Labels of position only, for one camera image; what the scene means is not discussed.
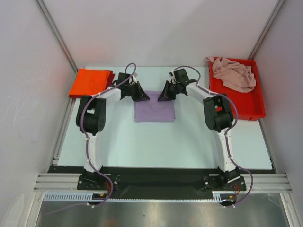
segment folded purple towel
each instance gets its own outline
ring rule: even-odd
[[[174,122],[175,107],[173,101],[158,102],[161,91],[146,91],[151,99],[134,103],[134,121],[141,122]]]

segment shiny metal surface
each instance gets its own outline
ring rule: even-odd
[[[43,202],[36,227],[288,227],[279,194],[252,194],[233,208],[215,203],[107,202],[76,206],[52,215],[69,202]]]

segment purple cable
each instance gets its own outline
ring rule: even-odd
[[[194,67],[187,66],[187,65],[183,65],[183,66],[179,66],[179,67],[175,68],[174,71],[177,70],[177,69],[180,69],[180,68],[190,68],[190,69],[196,71],[196,72],[198,73],[198,75],[199,75],[199,78],[198,78],[197,83],[196,83],[196,84],[197,84],[197,87],[198,87],[200,90],[202,90],[202,91],[204,91],[204,92],[206,92],[206,93],[208,93],[208,94],[210,94],[210,95],[213,95],[213,96],[221,96],[222,98],[225,98],[227,101],[229,101],[229,102],[231,103],[231,105],[233,106],[233,108],[234,108],[234,110],[235,110],[235,113],[236,113],[235,122],[234,122],[234,124],[233,124],[231,127],[229,127],[229,128],[226,130],[226,132],[225,132],[225,141],[226,141],[226,147],[227,147],[228,158],[231,160],[231,162],[232,162],[236,167],[238,167],[239,169],[242,169],[243,171],[245,171],[246,173],[248,173],[248,174],[250,175],[250,177],[251,177],[251,185],[250,185],[250,188],[249,188],[248,192],[245,194],[245,196],[244,196],[241,200],[239,200],[239,201],[236,203],[236,204],[239,204],[240,202],[242,202],[243,200],[245,200],[245,199],[247,198],[247,196],[250,194],[250,192],[251,192],[251,190],[252,190],[252,186],[253,186],[253,184],[254,184],[254,177],[253,177],[252,173],[251,173],[248,169],[245,169],[245,168],[239,166],[239,165],[232,159],[231,151],[230,151],[230,149],[229,149],[229,142],[228,142],[228,138],[227,138],[227,132],[228,132],[230,129],[232,129],[233,127],[235,127],[236,124],[237,124],[237,122],[238,122],[238,110],[237,110],[237,108],[236,108],[236,105],[233,103],[233,101],[232,101],[229,97],[227,97],[227,96],[225,96],[225,95],[222,95],[222,94],[219,94],[219,93],[216,93],[216,92],[212,92],[212,91],[208,90],[207,88],[201,87],[201,86],[199,85],[199,81],[200,81],[200,79],[201,79],[201,73],[200,73],[197,69],[195,69]]]
[[[109,183],[110,183],[110,191],[109,191],[107,197],[106,197],[102,202],[100,202],[99,204],[93,205],[93,207],[99,207],[99,206],[101,206],[106,200],[108,200],[108,198],[111,196],[111,194],[112,194],[112,192],[113,192],[114,186],[113,186],[113,182],[111,181],[111,179],[110,179],[108,176],[106,176],[105,174],[103,174],[103,173],[101,173],[100,171],[98,171],[98,170],[94,167],[94,165],[92,164],[92,162],[91,162],[91,160],[90,160],[90,157],[89,157],[89,135],[87,134],[87,132],[85,131],[85,129],[84,129],[84,127],[83,127],[84,114],[85,114],[85,112],[86,112],[88,106],[90,105],[90,103],[91,103],[95,98],[99,97],[100,95],[102,95],[102,94],[104,94],[104,93],[106,93],[106,92],[108,92],[108,91],[110,91],[110,90],[112,90],[112,89],[114,89],[114,88],[119,87],[121,84],[124,84],[127,80],[130,79],[130,77],[136,72],[136,69],[137,69],[137,66],[136,66],[135,63],[129,63],[129,64],[126,66],[126,68],[125,68],[125,73],[127,72],[128,67],[131,66],[131,65],[134,65],[134,70],[133,70],[132,74],[131,74],[127,79],[125,79],[125,80],[122,81],[121,83],[115,85],[114,87],[111,87],[110,89],[106,89],[106,90],[104,90],[104,91],[102,91],[102,92],[100,92],[100,93],[94,95],[94,96],[86,103],[86,105],[85,105],[85,107],[84,107],[84,109],[83,109],[81,118],[80,118],[80,128],[81,128],[82,132],[85,134],[85,137],[86,137],[86,158],[87,158],[87,160],[89,161],[89,165],[91,166],[91,168],[92,168],[96,173],[98,173],[98,174],[101,175],[102,177],[106,178],[106,179],[109,181]],[[79,205],[87,205],[87,203],[75,203],[75,204],[69,205],[69,206],[67,206],[67,207],[63,207],[63,208],[60,208],[60,209],[57,209],[57,210],[54,210],[54,211],[45,213],[45,215],[54,214],[54,213],[56,213],[56,212],[59,212],[59,211],[62,211],[62,210],[65,210],[65,209],[68,209],[68,208],[71,208],[71,207],[79,206]]]

